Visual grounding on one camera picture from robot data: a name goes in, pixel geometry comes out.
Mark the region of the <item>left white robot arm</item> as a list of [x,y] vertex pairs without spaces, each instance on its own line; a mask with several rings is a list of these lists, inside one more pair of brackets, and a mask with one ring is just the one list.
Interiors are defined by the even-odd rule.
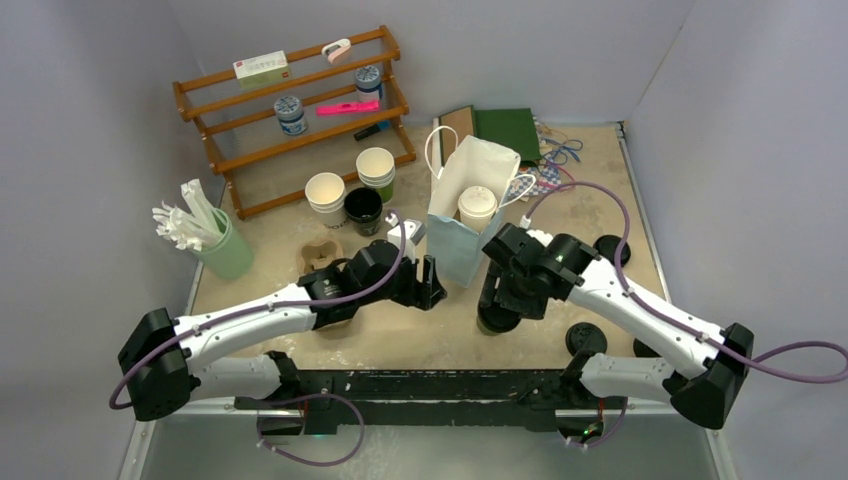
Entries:
[[151,310],[119,351],[123,376],[109,406],[130,408],[139,421],[158,420],[192,401],[220,396],[258,397],[284,409],[297,399],[298,382],[276,371],[271,355],[245,366],[228,356],[275,337],[350,320],[376,302],[428,311],[446,296],[432,256],[413,259],[402,248],[375,240],[352,258],[334,260],[235,307],[177,318],[165,308]]

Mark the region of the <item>white cup lid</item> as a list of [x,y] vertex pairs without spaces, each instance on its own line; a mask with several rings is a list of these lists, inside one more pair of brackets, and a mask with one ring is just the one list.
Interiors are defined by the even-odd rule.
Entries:
[[458,209],[476,214],[495,213],[499,206],[494,193],[483,186],[471,186],[458,198]]

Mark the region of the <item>light blue paper bag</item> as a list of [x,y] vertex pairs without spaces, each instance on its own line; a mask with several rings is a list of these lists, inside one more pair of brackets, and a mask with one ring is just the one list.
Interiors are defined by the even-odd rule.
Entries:
[[427,254],[442,279],[469,287],[483,259],[483,246],[497,232],[508,191],[521,157],[511,148],[473,135],[460,138],[449,126],[438,126],[425,141],[425,152],[440,133],[453,135],[453,152],[436,167],[429,156],[432,187],[427,211]]

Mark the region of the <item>green paper cup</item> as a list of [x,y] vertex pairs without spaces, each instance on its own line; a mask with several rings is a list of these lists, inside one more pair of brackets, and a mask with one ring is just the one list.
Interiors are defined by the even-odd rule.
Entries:
[[480,324],[480,323],[477,324],[477,328],[483,335],[486,335],[486,336],[498,336],[498,335],[500,335],[500,332],[490,330],[488,327],[486,327],[485,325]]

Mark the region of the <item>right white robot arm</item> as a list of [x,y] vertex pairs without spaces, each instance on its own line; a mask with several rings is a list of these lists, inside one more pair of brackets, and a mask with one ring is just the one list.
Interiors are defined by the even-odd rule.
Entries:
[[751,330],[738,323],[720,327],[637,284],[626,286],[610,260],[569,234],[507,223],[482,251],[490,260],[478,303],[486,329],[505,332],[524,319],[541,320],[549,301],[557,300],[605,318],[656,353],[654,359],[574,354],[561,381],[569,404],[653,400],[698,426],[724,427],[749,372]]

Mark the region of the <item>single white paper cup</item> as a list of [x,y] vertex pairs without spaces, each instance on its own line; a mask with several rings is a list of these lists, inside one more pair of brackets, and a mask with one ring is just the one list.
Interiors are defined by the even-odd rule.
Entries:
[[460,221],[465,226],[478,233],[482,233],[489,226],[493,219],[493,216],[493,212],[489,212],[486,214],[476,214],[473,212],[469,213],[463,210],[460,211]]

